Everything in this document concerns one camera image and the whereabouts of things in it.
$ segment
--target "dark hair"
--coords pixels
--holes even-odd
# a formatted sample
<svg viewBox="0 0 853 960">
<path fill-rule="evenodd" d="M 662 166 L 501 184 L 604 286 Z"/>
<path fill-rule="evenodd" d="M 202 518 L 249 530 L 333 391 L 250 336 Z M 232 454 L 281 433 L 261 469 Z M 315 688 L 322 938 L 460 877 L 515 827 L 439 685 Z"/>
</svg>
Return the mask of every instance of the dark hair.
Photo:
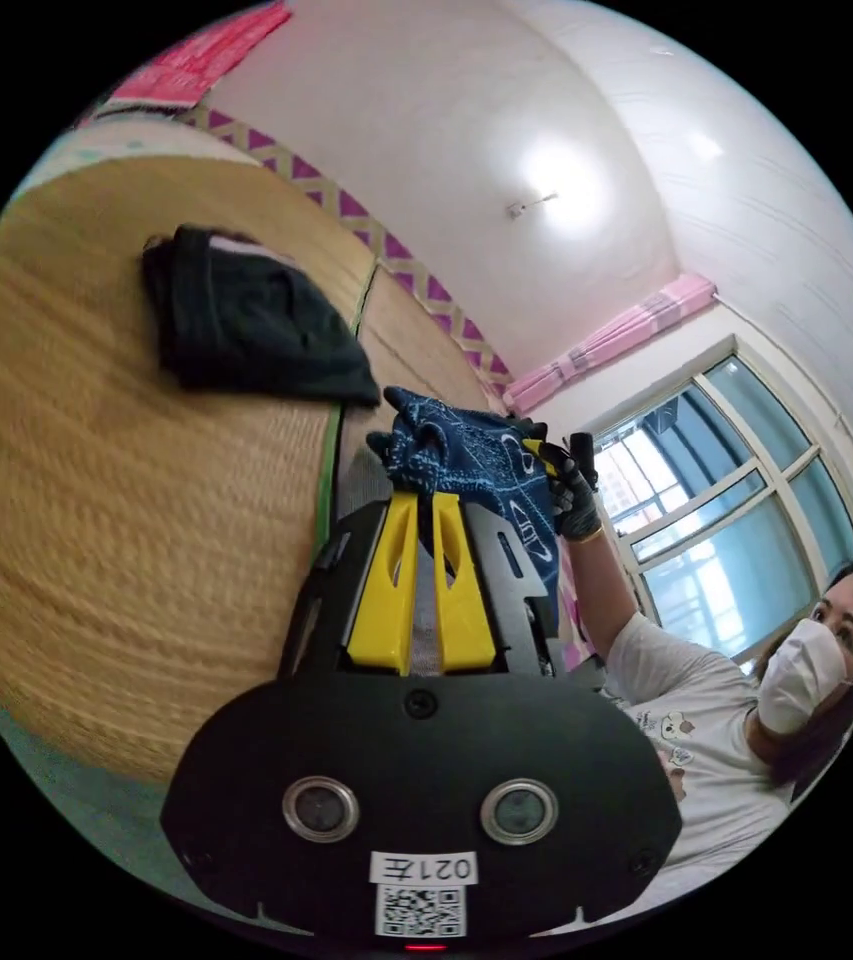
<svg viewBox="0 0 853 960">
<path fill-rule="evenodd" d="M 844 563 L 836 571 L 826 589 L 834 587 L 840 580 L 845 580 L 849 576 L 853 576 L 853 560 Z M 770 657 L 779 649 L 798 622 L 799 619 L 790 623 L 756 661 L 752 675 L 757 680 L 763 679 Z M 852 724 L 853 685 L 834 707 L 798 734 L 772 763 L 770 779 L 777 787 L 795 783 L 793 799 L 798 799 L 839 752 L 843 737 Z"/>
</svg>

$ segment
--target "green mat edge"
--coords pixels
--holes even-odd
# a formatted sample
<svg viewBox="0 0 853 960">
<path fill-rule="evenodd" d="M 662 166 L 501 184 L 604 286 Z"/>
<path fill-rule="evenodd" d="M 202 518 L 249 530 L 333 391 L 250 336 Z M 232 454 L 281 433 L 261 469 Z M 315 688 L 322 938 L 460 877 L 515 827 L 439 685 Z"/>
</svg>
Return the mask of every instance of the green mat edge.
<svg viewBox="0 0 853 960">
<path fill-rule="evenodd" d="M 360 327 L 363 323 L 363 311 L 366 309 L 366 300 L 369 298 L 369 291 L 373 286 L 373 278 L 379 269 L 379 261 L 374 261 L 363 284 L 360 293 L 359 303 L 356 307 L 356 313 L 353 315 L 349 324 L 350 332 L 358 337 Z M 336 518 L 333 516 L 334 497 L 333 490 L 336 484 L 337 466 L 339 463 L 339 445 L 342 440 L 343 418 L 345 416 L 345 405 L 339 404 L 330 415 L 329 423 L 326 425 L 326 433 L 323 437 L 323 462 L 319 470 L 319 485 L 316 494 L 316 530 L 313 538 L 312 560 L 319 555 L 326 541 L 329 540 L 330 531 Z"/>
</svg>

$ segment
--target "pink poster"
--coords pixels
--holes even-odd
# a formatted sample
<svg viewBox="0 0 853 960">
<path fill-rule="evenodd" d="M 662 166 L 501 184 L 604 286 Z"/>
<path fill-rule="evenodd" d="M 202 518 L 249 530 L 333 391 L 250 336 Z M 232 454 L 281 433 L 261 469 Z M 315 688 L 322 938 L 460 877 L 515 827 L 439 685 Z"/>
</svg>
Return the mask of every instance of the pink poster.
<svg viewBox="0 0 853 960">
<path fill-rule="evenodd" d="M 104 106 L 142 103 L 195 107 L 217 80 L 291 16 L 283 0 L 278 0 L 266 9 L 216 24 L 137 70 L 113 91 Z"/>
</svg>

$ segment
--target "qr code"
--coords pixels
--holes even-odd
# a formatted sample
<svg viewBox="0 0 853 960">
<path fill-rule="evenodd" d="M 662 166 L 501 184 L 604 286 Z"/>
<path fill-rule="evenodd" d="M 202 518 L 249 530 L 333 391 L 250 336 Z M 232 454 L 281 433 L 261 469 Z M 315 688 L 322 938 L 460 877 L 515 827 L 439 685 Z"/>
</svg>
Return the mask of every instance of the qr code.
<svg viewBox="0 0 853 960">
<path fill-rule="evenodd" d="M 462 887 L 380 886 L 377 933 L 381 937 L 466 936 Z"/>
</svg>

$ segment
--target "pink curtain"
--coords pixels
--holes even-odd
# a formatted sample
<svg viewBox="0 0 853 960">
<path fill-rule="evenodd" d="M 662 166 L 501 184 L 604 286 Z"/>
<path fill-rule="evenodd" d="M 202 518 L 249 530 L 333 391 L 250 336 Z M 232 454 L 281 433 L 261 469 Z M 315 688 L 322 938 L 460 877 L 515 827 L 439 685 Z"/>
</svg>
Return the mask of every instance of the pink curtain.
<svg viewBox="0 0 853 960">
<path fill-rule="evenodd" d="M 556 360 L 512 383 L 503 394 L 506 405 L 525 416 L 588 371 L 610 363 L 708 307 L 715 292 L 716 285 L 711 281 L 695 274 L 683 274 Z"/>
</svg>

